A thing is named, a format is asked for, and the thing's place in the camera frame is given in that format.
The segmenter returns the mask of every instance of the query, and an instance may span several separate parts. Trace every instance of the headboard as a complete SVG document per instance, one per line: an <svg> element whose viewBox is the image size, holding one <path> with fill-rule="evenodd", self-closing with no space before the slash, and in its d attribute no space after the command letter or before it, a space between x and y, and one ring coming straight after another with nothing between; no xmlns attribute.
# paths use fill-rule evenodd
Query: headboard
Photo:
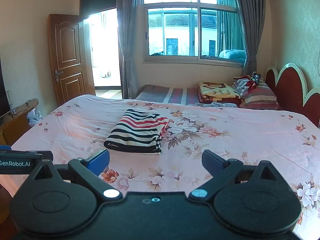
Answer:
<svg viewBox="0 0 320 240"><path fill-rule="evenodd" d="M320 127L320 88L308 93L306 79L297 65L288 63L279 74L276 68L268 67L265 82L283 110L303 114Z"/></svg>

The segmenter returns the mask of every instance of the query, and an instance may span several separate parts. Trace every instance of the bedsheet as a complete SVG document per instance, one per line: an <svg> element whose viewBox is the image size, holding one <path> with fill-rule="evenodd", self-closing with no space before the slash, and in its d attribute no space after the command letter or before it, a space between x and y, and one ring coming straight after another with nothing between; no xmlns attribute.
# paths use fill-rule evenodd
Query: bedsheet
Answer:
<svg viewBox="0 0 320 240"><path fill-rule="evenodd" d="M54 163L87 158L103 142L124 112L159 113L170 119L161 155L110 151L101 179L127 191L185 191L211 178L201 164L202 152L247 165L269 160L292 187L302 206L294 232L302 239L320 237L320 131L306 117L286 111L203 108L138 100L80 96L59 107L24 134L14 150L51 150ZM14 195L24 175L1 175Z"/></svg>

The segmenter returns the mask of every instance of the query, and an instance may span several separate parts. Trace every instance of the curtain tie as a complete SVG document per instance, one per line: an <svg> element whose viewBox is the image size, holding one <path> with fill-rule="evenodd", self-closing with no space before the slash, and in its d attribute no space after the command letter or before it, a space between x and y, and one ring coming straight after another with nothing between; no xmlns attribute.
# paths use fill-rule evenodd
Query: curtain tie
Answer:
<svg viewBox="0 0 320 240"><path fill-rule="evenodd" d="M255 61L255 60L257 60L257 56L256 55L247 55L246 60L247 61Z"/></svg>

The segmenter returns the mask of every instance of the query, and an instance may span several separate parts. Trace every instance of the clothes on bed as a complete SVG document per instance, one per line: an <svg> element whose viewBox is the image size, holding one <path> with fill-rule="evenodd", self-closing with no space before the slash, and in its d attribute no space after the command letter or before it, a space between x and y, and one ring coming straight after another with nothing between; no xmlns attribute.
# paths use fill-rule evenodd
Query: clothes on bed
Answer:
<svg viewBox="0 0 320 240"><path fill-rule="evenodd" d="M111 131L104 146L120 152L161 154L162 132L168 121L159 114L128 109Z"/></svg>
<svg viewBox="0 0 320 240"><path fill-rule="evenodd" d="M260 84L260 78L261 78L261 75L259 73L253 72L251 75L246 75L246 76L233 78L233 79L234 80L241 79L242 81L248 80L247 83L243 86L243 90L241 90L241 92L246 90L248 93L250 93L252 89L255 89Z"/></svg>
<svg viewBox="0 0 320 240"><path fill-rule="evenodd" d="M212 102L211 104L202 104L202 103L196 103L196 104L191 104L189 106L200 106L200 107L233 107L233 108L238 108L236 104L232 103L218 103L218 102Z"/></svg>
<svg viewBox="0 0 320 240"><path fill-rule="evenodd" d="M212 104L213 102L219 102L221 104L235 104L239 106L241 104L241 98L236 97L236 98L214 98L210 96L203 95L201 93L200 87L197 88L197 94L198 94L198 102L201 104Z"/></svg>
<svg viewBox="0 0 320 240"><path fill-rule="evenodd" d="M203 96L213 97L220 101L223 98L240 98L239 94L231 86L225 83L200 82L200 92Z"/></svg>

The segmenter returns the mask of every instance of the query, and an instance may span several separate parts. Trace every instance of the plastic bag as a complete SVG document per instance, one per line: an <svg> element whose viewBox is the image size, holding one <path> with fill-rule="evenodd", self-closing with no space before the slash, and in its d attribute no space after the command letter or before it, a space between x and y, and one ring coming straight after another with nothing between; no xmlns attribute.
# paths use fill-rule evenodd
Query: plastic bag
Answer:
<svg viewBox="0 0 320 240"><path fill-rule="evenodd" d="M27 114L27 119L30 127L33 127L42 120L42 115L37 107Z"/></svg>

